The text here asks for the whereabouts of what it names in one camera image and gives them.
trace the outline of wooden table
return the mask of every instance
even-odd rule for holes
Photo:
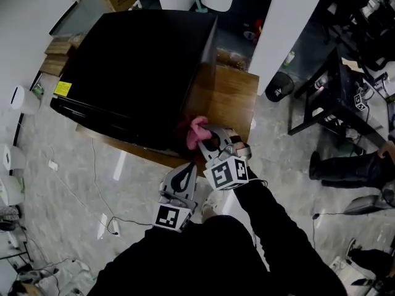
[[[206,116],[209,119],[209,123],[234,128],[241,136],[241,139],[247,142],[254,115],[258,83],[258,76],[218,65],[215,75],[214,92],[207,96],[209,110]],[[171,168],[176,168],[186,162],[190,162],[187,159],[160,154],[128,142],[119,141],[81,125],[77,125],[76,131],[112,147]],[[198,174],[204,176],[202,172],[205,170],[204,165],[206,161],[199,150],[196,151],[193,161],[197,164]]]

